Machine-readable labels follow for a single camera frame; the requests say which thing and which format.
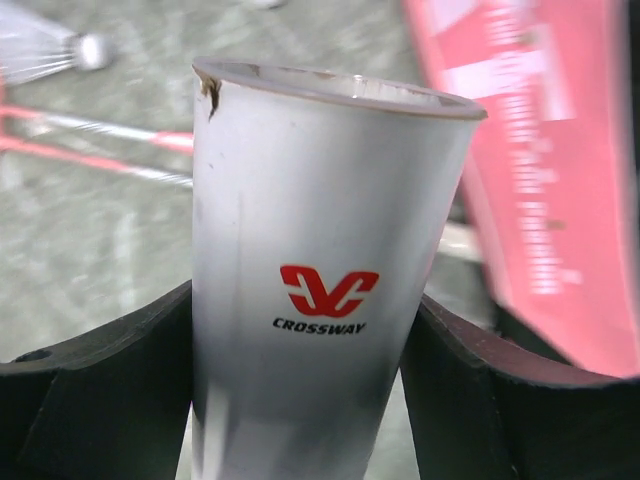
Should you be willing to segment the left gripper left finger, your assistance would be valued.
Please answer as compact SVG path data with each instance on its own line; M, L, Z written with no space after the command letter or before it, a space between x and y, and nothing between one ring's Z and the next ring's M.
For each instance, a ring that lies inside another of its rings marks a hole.
M1 366L4 479L172 479L192 399L191 285Z

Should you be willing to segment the white shuttlecock tube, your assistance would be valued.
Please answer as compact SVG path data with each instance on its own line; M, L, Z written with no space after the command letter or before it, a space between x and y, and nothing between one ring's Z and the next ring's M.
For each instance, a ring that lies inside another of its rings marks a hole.
M361 479L485 110L193 63L192 475Z

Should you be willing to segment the white shuttlecock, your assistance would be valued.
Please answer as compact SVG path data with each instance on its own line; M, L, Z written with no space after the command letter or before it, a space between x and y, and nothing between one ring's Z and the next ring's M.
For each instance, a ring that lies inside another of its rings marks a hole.
M69 69L104 69L115 55L102 35L77 33L13 1L1 3L1 75L9 85Z

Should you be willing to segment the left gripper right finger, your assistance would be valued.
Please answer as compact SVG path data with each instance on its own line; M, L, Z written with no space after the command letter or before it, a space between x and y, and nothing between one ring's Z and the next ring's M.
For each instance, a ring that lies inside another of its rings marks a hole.
M401 359L419 474L635 479L639 382L559 363L421 301Z

